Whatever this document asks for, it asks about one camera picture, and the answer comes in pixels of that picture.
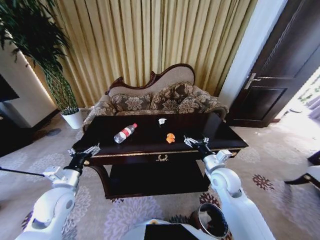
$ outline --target coffee table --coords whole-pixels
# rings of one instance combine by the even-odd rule
[[[165,124],[159,125],[159,119]],[[121,144],[114,135],[136,123],[135,132]],[[166,141],[167,134],[175,142]],[[73,145],[76,151],[100,143],[101,151],[86,160],[100,176],[107,199],[205,192],[210,184],[196,160],[198,151],[184,143],[187,137],[208,137],[213,152],[228,149],[234,157],[248,145],[215,113],[97,116],[83,137]],[[112,165],[110,176],[104,165]]]

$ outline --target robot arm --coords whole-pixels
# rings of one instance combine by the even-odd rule
[[[205,164],[205,173],[221,200],[222,212],[235,240],[274,240],[266,221],[257,206],[246,196],[239,176],[225,168],[231,156],[228,150],[217,155],[209,150],[208,139],[197,141],[185,137],[184,142],[199,150]]]
[[[84,161],[99,152],[99,145],[84,152],[69,149],[72,160],[64,169],[48,167],[43,173],[52,181],[53,189],[45,192],[34,204],[33,214],[23,233],[16,240],[61,240],[66,219],[75,205],[79,177]]]

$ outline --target potted plant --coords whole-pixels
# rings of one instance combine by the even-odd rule
[[[69,47],[67,37],[53,21],[50,8],[54,0],[44,5],[40,0],[0,1],[0,43],[15,44],[12,51],[17,60],[18,52],[38,64],[61,115],[73,129],[81,127],[83,119],[71,86],[63,76],[58,59],[65,54],[61,47]]]

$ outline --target orange toy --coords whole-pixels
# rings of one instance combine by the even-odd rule
[[[175,142],[175,135],[173,135],[173,133],[168,133],[167,135],[166,135],[166,141],[168,142],[168,143],[174,143]]]

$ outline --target chair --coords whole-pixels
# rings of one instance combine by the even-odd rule
[[[285,181],[285,183],[289,185],[311,183],[320,189],[320,166],[309,166],[306,170],[306,173],[301,177],[292,181]]]
[[[216,113],[222,120],[229,112],[218,98],[194,85],[195,71],[184,63],[150,73],[144,86],[130,86],[116,79],[84,120],[85,132],[95,116]]]

